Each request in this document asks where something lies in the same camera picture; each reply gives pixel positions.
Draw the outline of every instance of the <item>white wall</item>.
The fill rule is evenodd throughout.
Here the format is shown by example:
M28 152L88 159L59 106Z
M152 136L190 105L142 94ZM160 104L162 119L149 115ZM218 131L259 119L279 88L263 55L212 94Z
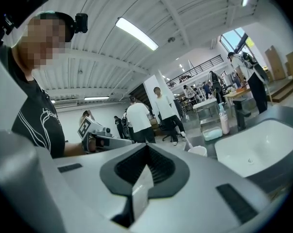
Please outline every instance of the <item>white wall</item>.
M114 116L122 118L124 110L128 107L129 103L126 103L94 108L90 111L92 112L94 119L98 123L102 124L107 128L110 128L113 136L119 137L118 130L115 125ZM65 140L68 140L70 143L81 142L77 130L79 128L79 118L82 116L84 111L85 110L78 110L58 113L58 117L62 125Z
M282 13L270 1L266 0L262 6L259 22L243 26L242 29L253 40L268 67L270 63L265 51L271 45L275 47L287 75L286 55L293 51L293 31Z
M183 73L182 68L179 67L179 64L183 66L185 71L188 71L190 69L188 60L190 60L193 66L196 67L219 54L221 53L217 48L212 50L210 47L193 49L192 51L180 56L178 60L173 61L160 70L166 78L174 79Z

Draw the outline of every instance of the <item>plastic bottle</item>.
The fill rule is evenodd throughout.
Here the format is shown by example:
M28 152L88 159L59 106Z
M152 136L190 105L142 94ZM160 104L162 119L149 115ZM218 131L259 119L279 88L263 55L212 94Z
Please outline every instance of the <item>plastic bottle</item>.
M229 133L229 124L228 124L228 116L223 108L224 103L219 103L220 107L220 121L221 121L221 127L223 134L228 134Z

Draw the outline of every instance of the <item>table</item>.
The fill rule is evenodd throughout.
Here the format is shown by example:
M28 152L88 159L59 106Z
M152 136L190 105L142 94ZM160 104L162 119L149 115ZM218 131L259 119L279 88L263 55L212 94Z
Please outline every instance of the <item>table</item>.
M241 92L234 91L234 92L230 92L230 93L224 95L224 97L227 98L227 100L228 100L228 102L227 102L228 103L228 109L229 109L229 112L232 115L232 117L234 116L233 115L233 110L231 109L231 106L233 105L233 101L232 100L233 99L236 99L236 98L239 98L242 95L247 94L250 91L251 91L250 87L247 86L244 91L241 91Z
M210 108L211 107L214 107L215 108L215 111L216 111L216 115L215 116L212 116L212 114L210 112ZM216 120L219 120L220 119L220 116L219 116L219 105L218 105L216 99L208 99L208 100L203 101L201 103L195 104L193 106L193 109L195 110L196 115L197 115L197 118L198 118L198 121L199 121L199 128L201 128L200 125L202 125L202 124L209 123L209 122L216 121ZM205 110L205 109L209 109L210 117L209 118L206 118L206 119L203 119L203 120L200 121L199 115L198 115L198 111Z

